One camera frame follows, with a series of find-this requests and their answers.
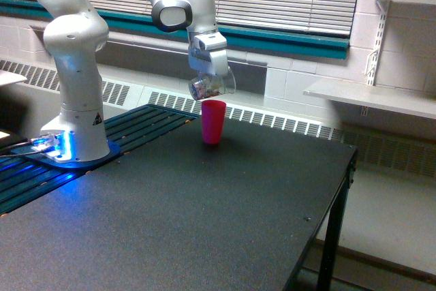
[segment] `black table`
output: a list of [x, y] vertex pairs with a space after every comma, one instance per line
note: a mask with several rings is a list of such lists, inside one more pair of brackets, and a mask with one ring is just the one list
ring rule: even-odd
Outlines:
[[330, 285], [356, 148], [200, 120], [0, 219], [2, 290], [282, 290], [331, 208]]

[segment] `wall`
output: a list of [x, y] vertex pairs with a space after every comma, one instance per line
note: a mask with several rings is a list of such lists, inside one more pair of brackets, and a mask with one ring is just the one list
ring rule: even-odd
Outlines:
[[[246, 106], [290, 112], [335, 124], [360, 125], [436, 140], [435, 123], [432, 120], [374, 109], [370, 109], [367, 117], [361, 117], [359, 106], [302, 94], [311, 83], [323, 78], [343, 78], [364, 83], [366, 58], [374, 44], [378, 19], [374, 0], [358, 0], [351, 48], [345, 61], [231, 49], [230, 59], [237, 63], [248, 92], [228, 99]], [[0, 57], [16, 57], [53, 65], [52, 58], [41, 42], [43, 28], [44, 23], [37, 20], [0, 16]], [[111, 41], [98, 58], [100, 63], [111, 65], [112, 68], [102, 67], [102, 71], [121, 80], [143, 82], [186, 93], [186, 80], [189, 79], [184, 55], [186, 43], [168, 37], [161, 40], [161, 46], [153, 48], [147, 42], [147, 35], [132, 35], [128, 31], [111, 33]], [[166, 59], [156, 55], [162, 48]], [[436, 94], [436, 7], [392, 4], [382, 49], [377, 84]], [[149, 71], [156, 67], [165, 70], [165, 74]], [[123, 71], [125, 68], [129, 69], [129, 73]], [[356, 177], [355, 185], [358, 187], [353, 187], [350, 192], [342, 244], [436, 274], [433, 260], [436, 258], [436, 249], [431, 248], [430, 242], [435, 231], [424, 227], [432, 218], [435, 220], [432, 213], [436, 210], [436, 200], [434, 197], [424, 197], [434, 194], [434, 181], [423, 183], [420, 177], [402, 177], [401, 174], [374, 170], [369, 172]], [[389, 180], [389, 183], [383, 182], [381, 185], [379, 179]], [[390, 187], [395, 187], [396, 192], [390, 193]], [[374, 201], [372, 195], [382, 197]], [[411, 205], [403, 206], [402, 202], [407, 200]], [[422, 215], [426, 221], [413, 221], [414, 217]]]

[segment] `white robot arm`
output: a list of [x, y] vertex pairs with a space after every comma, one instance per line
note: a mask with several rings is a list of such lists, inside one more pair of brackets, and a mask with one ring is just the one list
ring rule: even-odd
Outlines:
[[56, 63], [62, 101], [59, 116], [41, 130], [57, 135], [59, 142], [57, 150], [45, 155], [59, 163], [104, 157], [110, 150], [95, 52], [106, 43], [108, 25], [88, 0], [38, 1], [54, 17], [44, 31], [44, 44]]
[[236, 84], [228, 66], [227, 41], [218, 32], [214, 0], [150, 0], [153, 23], [162, 31], [186, 29], [189, 65], [198, 72], [189, 85], [194, 99], [234, 93]]

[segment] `black slotted platform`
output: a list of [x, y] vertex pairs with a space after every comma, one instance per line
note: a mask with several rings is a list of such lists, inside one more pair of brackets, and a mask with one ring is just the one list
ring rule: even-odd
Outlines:
[[[108, 139], [121, 152], [131, 151], [192, 121], [196, 114], [145, 105], [105, 121]], [[51, 192], [84, 174], [65, 171], [25, 158], [0, 159], [0, 215]]]

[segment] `blue led light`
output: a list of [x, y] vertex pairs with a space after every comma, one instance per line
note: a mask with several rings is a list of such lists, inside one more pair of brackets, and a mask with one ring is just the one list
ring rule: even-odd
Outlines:
[[33, 142], [33, 145], [34, 145], [34, 146], [37, 146], [37, 145], [39, 145], [39, 144], [41, 144], [41, 143], [44, 143], [44, 142], [46, 142], [46, 141], [47, 141], [47, 139], [39, 139], [39, 140], [34, 141], [34, 142]]
[[72, 144], [70, 140], [69, 131], [64, 131], [62, 133], [62, 154], [65, 159], [70, 159], [72, 157]]

